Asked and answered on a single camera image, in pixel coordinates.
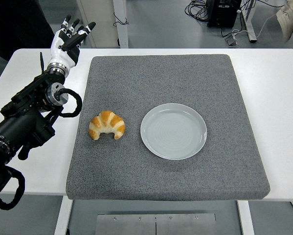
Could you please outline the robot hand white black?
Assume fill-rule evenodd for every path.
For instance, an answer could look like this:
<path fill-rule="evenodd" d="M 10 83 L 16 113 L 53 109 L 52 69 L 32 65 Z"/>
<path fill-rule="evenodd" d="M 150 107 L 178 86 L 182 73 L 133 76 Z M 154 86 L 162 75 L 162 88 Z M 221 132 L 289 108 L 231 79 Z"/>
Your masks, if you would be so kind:
<path fill-rule="evenodd" d="M 95 22 L 91 22 L 86 26 L 77 27 L 80 20 L 76 19 L 73 23 L 69 23 L 70 19 L 71 15 L 67 15 L 60 29 L 54 35 L 50 48 L 51 60 L 49 62 L 50 65 L 61 64 L 67 70 L 76 66 L 80 46 L 96 26 Z"/>

